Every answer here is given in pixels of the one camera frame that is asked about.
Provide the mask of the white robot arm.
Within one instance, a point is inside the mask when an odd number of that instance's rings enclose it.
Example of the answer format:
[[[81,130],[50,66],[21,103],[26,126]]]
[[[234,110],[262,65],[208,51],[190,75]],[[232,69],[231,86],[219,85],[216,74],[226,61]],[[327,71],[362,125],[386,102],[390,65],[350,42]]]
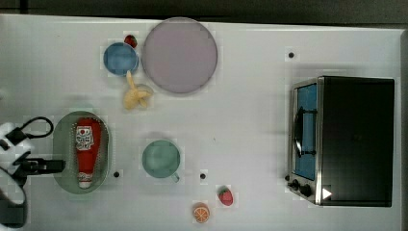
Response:
[[[50,129],[45,134],[33,135],[23,129],[35,120],[46,121]],[[30,158],[34,150],[33,139],[46,138],[52,134],[54,125],[46,117],[35,117],[18,127],[7,122],[1,125],[1,226],[18,229],[25,225],[28,216],[28,199],[23,187],[31,175],[62,172],[63,160]]]

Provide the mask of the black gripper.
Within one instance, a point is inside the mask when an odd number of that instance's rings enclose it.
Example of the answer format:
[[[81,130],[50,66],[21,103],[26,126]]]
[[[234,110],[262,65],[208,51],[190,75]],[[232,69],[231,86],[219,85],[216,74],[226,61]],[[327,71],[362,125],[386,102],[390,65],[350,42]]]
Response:
[[[29,155],[30,152],[27,152],[13,163],[13,166],[16,167],[13,179],[23,179],[29,175],[61,173],[65,169],[64,160],[29,158]]]

